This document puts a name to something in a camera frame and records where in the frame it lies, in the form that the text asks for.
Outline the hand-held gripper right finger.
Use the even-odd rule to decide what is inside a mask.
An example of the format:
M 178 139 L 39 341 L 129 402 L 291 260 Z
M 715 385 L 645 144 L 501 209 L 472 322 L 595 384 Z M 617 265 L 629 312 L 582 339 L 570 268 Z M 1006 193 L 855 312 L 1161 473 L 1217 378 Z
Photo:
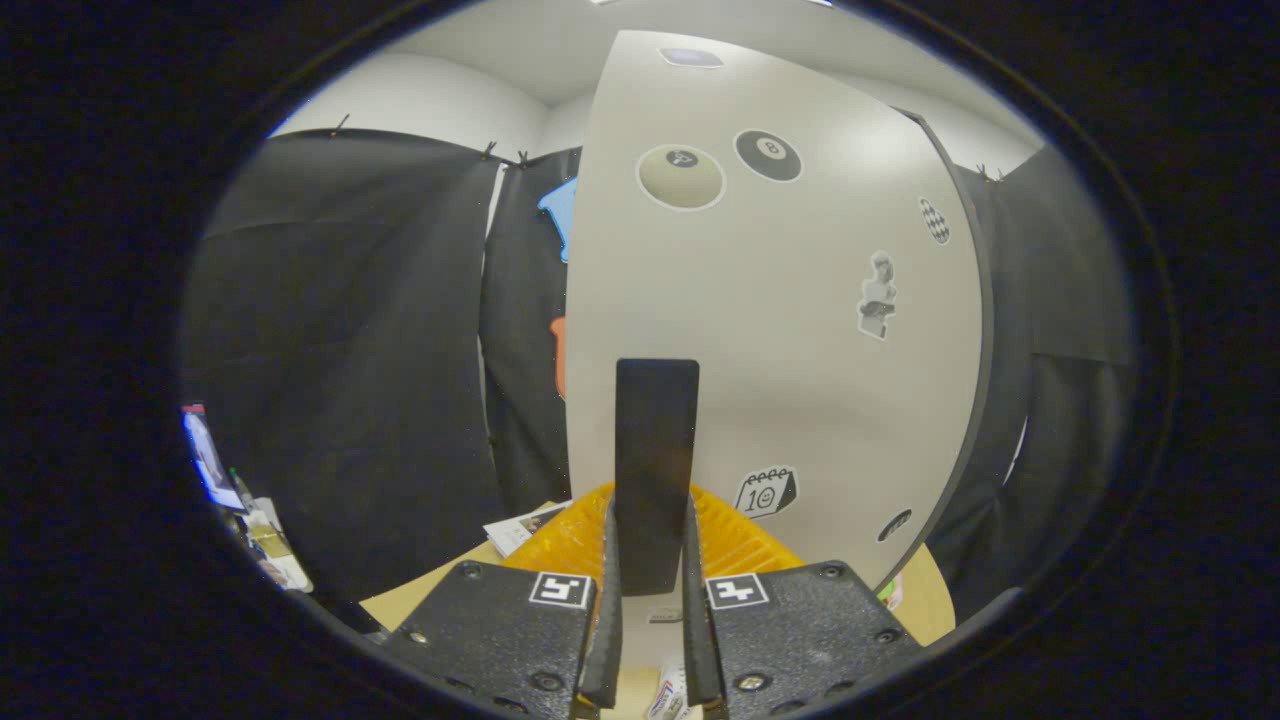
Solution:
M 873 687 L 922 653 L 846 564 L 803 564 L 714 495 L 684 525 L 686 703 L 707 719 L 781 719 Z

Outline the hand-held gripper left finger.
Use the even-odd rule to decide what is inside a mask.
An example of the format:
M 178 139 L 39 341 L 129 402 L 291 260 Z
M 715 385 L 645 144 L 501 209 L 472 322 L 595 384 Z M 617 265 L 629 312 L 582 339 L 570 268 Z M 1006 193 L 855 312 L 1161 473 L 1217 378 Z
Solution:
M 415 671 L 535 719 L 596 719 L 618 694 L 614 488 L 573 501 L 504 562 L 462 560 L 389 634 Z

